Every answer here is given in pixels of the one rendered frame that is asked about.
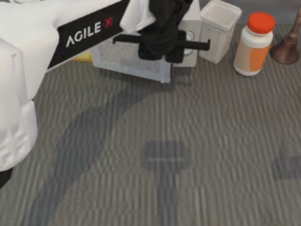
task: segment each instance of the yellow object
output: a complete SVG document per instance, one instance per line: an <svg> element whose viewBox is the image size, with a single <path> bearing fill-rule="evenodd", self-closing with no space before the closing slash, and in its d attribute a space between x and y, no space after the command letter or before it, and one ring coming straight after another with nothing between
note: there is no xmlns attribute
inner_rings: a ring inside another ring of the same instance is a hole
<svg viewBox="0 0 301 226"><path fill-rule="evenodd" d="M72 60L76 61L84 61L84 62L92 62L92 56L90 50L79 54L78 56L74 57Z"/></svg>

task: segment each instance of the white basket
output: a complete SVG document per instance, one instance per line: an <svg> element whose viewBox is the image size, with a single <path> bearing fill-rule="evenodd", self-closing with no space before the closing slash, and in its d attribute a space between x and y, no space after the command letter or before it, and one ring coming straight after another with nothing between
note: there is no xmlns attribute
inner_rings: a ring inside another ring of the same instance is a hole
<svg viewBox="0 0 301 226"><path fill-rule="evenodd" d="M199 51L198 56L219 63L229 49L233 31L241 16L241 9L220 0L210 1L201 10L201 42L211 40L209 51Z"/></svg>

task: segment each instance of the bottle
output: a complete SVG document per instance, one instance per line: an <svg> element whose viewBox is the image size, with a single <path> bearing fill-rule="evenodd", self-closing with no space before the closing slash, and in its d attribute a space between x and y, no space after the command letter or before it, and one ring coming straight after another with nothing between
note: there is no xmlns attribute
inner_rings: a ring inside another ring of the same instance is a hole
<svg viewBox="0 0 301 226"><path fill-rule="evenodd" d="M264 12L252 13L243 28L234 59L241 75L256 75L262 68L273 40L274 18Z"/></svg>

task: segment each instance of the red lid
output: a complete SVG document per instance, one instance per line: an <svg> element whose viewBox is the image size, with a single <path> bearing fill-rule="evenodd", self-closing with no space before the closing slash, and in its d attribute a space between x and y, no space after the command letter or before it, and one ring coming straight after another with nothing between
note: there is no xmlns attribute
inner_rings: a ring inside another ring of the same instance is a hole
<svg viewBox="0 0 301 226"><path fill-rule="evenodd" d="M264 12L252 13L248 18L248 28L257 34L267 34L274 29L274 18Z"/></svg>

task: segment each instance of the white robotic arm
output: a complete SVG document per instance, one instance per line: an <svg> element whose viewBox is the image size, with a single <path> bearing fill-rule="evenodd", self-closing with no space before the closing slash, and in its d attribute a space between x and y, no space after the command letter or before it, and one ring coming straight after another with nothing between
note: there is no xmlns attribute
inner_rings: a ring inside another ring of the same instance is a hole
<svg viewBox="0 0 301 226"><path fill-rule="evenodd" d="M148 0L0 2L0 172L21 162L35 143L32 99L45 73L123 30L153 23L146 5Z"/></svg>

